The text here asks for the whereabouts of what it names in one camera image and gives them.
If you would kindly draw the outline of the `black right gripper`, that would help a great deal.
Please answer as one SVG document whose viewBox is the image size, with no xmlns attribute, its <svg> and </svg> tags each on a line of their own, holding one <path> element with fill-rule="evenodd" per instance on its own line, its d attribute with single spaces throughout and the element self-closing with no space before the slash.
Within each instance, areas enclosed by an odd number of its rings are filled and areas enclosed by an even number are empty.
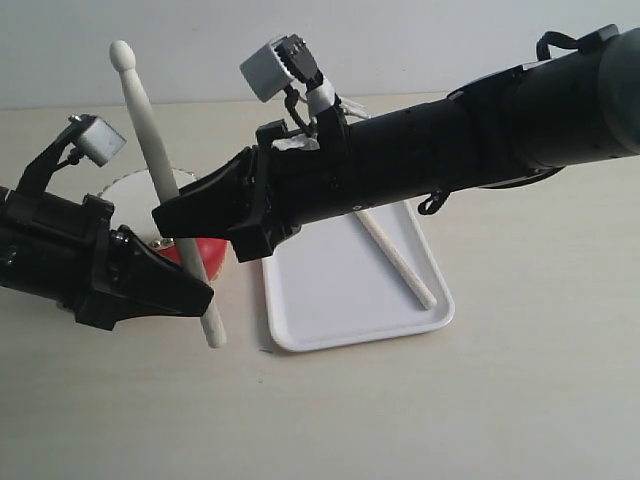
<svg viewBox="0 0 640 480">
<path fill-rule="evenodd" d="M 293 145 L 300 129 L 284 120 L 260 126 L 256 144 L 181 188 L 152 211 L 165 237 L 220 238 L 241 262 L 267 258 L 305 224 L 340 216 L 360 203 L 346 121 L 317 125 L 318 145 Z"/>
</svg>

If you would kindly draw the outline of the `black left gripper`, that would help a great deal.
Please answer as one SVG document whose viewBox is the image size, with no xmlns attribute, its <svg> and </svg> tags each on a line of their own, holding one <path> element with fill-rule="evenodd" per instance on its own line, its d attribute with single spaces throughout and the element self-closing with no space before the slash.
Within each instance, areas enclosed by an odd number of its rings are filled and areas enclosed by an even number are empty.
<svg viewBox="0 0 640 480">
<path fill-rule="evenodd" d="M 115 207 L 88 194 L 80 203 L 45 194 L 32 217 L 35 294 L 56 301 L 87 326 L 110 331 L 117 319 L 106 259 Z M 151 250 L 127 226 L 114 231 L 117 316 L 200 317 L 211 304 L 208 283 Z"/>
</svg>

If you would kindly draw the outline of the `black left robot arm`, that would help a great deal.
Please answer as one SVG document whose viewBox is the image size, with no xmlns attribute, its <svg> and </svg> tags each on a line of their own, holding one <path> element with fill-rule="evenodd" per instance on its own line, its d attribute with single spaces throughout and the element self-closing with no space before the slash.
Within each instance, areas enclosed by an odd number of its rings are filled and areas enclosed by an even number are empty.
<svg viewBox="0 0 640 480">
<path fill-rule="evenodd" d="M 77 323 L 111 331 L 119 321 L 199 317 L 213 289 L 149 248 L 128 226 L 112 228 L 114 206 L 4 189 L 1 284 L 52 300 Z"/>
</svg>

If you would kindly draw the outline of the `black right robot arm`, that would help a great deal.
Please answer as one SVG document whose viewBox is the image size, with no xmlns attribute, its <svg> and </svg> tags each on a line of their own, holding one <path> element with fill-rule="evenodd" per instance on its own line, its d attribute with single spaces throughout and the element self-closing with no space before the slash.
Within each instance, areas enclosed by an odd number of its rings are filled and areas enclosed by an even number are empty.
<svg viewBox="0 0 640 480">
<path fill-rule="evenodd" d="M 410 198 L 431 215 L 457 191 L 520 187 L 639 151 L 637 29 L 548 31 L 532 63 L 355 123 L 299 37 L 278 55 L 306 86 L 310 122 L 261 126 L 254 146 L 156 207 L 163 236 L 225 239 L 251 261 L 309 223 Z"/>
</svg>

